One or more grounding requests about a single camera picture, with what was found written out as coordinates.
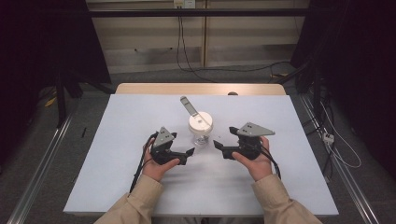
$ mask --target sleeve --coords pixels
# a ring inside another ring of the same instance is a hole
[[[265,223],[321,223],[302,204],[290,198],[277,175],[268,175],[252,187],[262,206]]]
[[[163,193],[163,186],[141,175],[130,194],[124,194],[95,224],[151,223],[155,204]]]

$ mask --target person's right hand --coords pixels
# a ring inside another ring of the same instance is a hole
[[[262,145],[269,150],[270,144],[268,139],[262,136],[261,140],[262,140]],[[233,157],[247,167],[248,172],[250,173],[251,177],[253,177],[254,181],[261,180],[273,173],[271,167],[271,161],[262,154],[260,154],[260,156],[253,161],[244,157],[238,152],[233,152]]]

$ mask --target white table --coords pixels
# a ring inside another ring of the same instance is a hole
[[[318,216],[337,215],[332,195],[287,95],[219,96],[187,95],[198,111],[211,114],[210,140],[237,146],[229,126],[247,121],[274,130],[268,136],[291,198]],[[91,149],[70,194],[66,213],[103,214],[129,190],[147,138],[164,126],[176,132],[172,150],[193,147],[189,114],[180,95],[115,94],[108,103]],[[157,217],[260,217],[262,209],[250,184],[248,170],[237,161],[224,160],[214,148],[196,148],[186,166],[177,166],[162,181],[165,191]]]

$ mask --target person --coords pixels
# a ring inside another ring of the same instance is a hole
[[[269,150],[268,139],[261,139],[264,149]],[[255,181],[252,188],[262,206],[265,223],[321,223],[302,204],[290,198],[281,180],[273,174],[268,158],[261,154],[251,161],[237,152],[233,152],[233,157],[247,168]],[[151,214],[163,192],[160,181],[168,170],[178,165],[179,159],[159,165],[146,150],[144,161],[146,164],[134,190],[123,195],[95,224],[151,223]]]

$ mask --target tan long-sleeve shirt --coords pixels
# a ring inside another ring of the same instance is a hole
[[[262,205],[265,223],[321,223],[311,212],[289,197],[276,175],[269,175],[253,185]],[[131,194],[123,195],[95,224],[151,223],[155,204],[163,193],[163,186],[141,175]]]

